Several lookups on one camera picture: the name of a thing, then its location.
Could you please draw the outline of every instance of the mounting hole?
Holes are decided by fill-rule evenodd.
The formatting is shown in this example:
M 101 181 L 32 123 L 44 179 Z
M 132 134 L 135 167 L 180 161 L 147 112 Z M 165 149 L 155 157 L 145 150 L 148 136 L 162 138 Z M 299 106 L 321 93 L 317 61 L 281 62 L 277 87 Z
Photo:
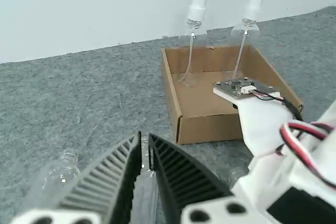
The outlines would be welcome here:
M 190 220 L 192 222 L 206 222 L 210 220 L 210 216 L 203 210 L 193 210 L 190 213 Z
M 33 222 L 33 224 L 51 224 L 52 219 L 50 217 L 42 217 Z
M 231 203 L 226 206 L 227 211 L 230 214 L 243 214 L 246 212 L 245 207 L 243 207 L 241 204 L 237 203 Z
M 80 219 L 77 220 L 74 224 L 92 224 L 92 221 L 88 219 Z

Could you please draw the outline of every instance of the white wall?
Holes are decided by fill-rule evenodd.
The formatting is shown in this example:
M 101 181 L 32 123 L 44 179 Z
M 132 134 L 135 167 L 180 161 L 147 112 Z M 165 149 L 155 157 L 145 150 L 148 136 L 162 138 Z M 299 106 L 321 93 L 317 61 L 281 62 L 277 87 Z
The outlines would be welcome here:
M 232 26 L 248 0 L 208 0 L 209 29 Z M 174 36 L 190 0 L 0 0 L 0 62 Z M 260 20 L 303 14 L 335 0 L 264 0 Z

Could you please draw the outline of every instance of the white connector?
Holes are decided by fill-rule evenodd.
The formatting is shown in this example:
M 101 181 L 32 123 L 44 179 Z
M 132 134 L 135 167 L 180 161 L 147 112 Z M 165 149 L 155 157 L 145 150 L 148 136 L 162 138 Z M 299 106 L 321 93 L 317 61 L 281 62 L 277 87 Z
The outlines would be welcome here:
M 250 94 L 251 91 L 256 90 L 257 88 L 253 85 L 249 85 L 249 86 L 245 86 L 245 87 L 241 87 L 240 89 L 240 93 L 241 94 Z

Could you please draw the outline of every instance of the cardboard box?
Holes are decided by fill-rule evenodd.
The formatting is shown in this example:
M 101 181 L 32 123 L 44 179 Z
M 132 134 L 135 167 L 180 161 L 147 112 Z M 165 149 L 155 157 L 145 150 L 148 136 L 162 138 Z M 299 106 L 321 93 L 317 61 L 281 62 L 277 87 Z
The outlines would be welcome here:
M 162 49 L 162 76 L 170 118 L 178 144 L 203 143 L 242 138 L 238 111 L 213 93 L 213 84 L 231 77 L 239 48 L 206 48 L 204 70 L 200 83 L 188 88 L 177 81 L 186 69 L 187 54 L 178 48 Z M 278 72 L 258 50 L 246 47 L 239 68 L 241 77 L 250 77 L 275 87 L 295 106 L 302 102 Z

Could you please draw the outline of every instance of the circuit board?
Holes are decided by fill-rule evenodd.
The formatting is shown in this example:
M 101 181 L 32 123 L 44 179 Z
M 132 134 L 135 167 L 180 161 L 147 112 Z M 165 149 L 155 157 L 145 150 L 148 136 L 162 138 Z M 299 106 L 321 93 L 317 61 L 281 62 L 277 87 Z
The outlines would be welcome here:
M 252 94 L 242 94 L 240 92 L 241 88 L 246 86 L 255 86 L 257 90 L 267 94 L 277 91 L 273 86 L 266 85 L 258 80 L 254 80 L 249 77 L 220 81 L 214 84 L 214 87 L 216 89 L 227 93 L 236 99 L 243 99 L 252 96 Z

